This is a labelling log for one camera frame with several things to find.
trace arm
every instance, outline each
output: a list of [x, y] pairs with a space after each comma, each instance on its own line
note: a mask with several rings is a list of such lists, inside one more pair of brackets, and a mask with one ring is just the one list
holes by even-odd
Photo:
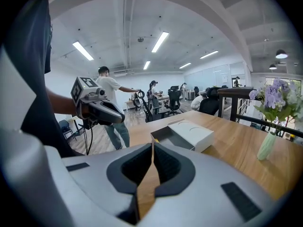
[[135, 93], [141, 91], [141, 89], [131, 89], [128, 87], [120, 87], [119, 90], [126, 93]]
[[[48, 88], [46, 91], [55, 114], [76, 114], [76, 106], [71, 98], [55, 94]], [[87, 106], [83, 108], [83, 113], [89, 113]]]

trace black rubber pad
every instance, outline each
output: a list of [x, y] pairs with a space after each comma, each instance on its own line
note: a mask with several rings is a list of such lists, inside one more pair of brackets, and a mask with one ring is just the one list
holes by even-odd
[[221, 187], [245, 222], [261, 213], [261, 210], [250, 200], [240, 187], [237, 186], [237, 184], [226, 183], [222, 184]]
[[88, 166], [89, 166], [89, 164], [87, 164], [86, 162], [83, 162], [83, 163], [80, 163], [80, 164], [67, 166], [66, 169], [69, 172], [72, 172], [72, 171], [76, 171], [76, 170], [79, 170], [79, 169], [82, 169], [82, 168], [85, 168], [85, 167], [88, 167]]

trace flower vase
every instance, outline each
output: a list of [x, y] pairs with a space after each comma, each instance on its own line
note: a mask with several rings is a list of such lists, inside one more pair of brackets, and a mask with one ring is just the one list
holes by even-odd
[[271, 153], [275, 141], [276, 141], [276, 135], [272, 133], [268, 133], [259, 149], [257, 155], [258, 160], [263, 161], [266, 159], [266, 157]]

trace wooden table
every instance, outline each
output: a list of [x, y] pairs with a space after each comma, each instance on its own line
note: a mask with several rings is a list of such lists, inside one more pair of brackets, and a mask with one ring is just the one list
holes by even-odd
[[[291, 190], [301, 175], [303, 170], [301, 146], [277, 137], [274, 150], [268, 160], [259, 161], [257, 153], [267, 133], [197, 111], [189, 111], [130, 128], [130, 145], [151, 142], [151, 132], [180, 118], [213, 130], [214, 145], [203, 153], [234, 166], [256, 181], [275, 200]], [[141, 217], [154, 203], [154, 189], [159, 184], [158, 172], [152, 163], [137, 191]]]

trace jeans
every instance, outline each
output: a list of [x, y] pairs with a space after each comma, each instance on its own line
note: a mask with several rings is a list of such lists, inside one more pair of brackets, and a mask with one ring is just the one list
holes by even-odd
[[121, 138], [123, 139], [125, 146], [129, 147], [129, 133], [128, 133], [128, 129], [125, 126], [124, 122], [123, 123], [114, 123], [111, 126], [105, 125], [105, 130], [109, 136], [110, 141], [116, 148], [116, 150], [119, 150], [122, 148], [122, 143], [121, 143], [119, 136], [117, 136], [115, 134], [115, 132], [114, 132], [115, 129], [117, 130], [117, 132], [120, 134]]

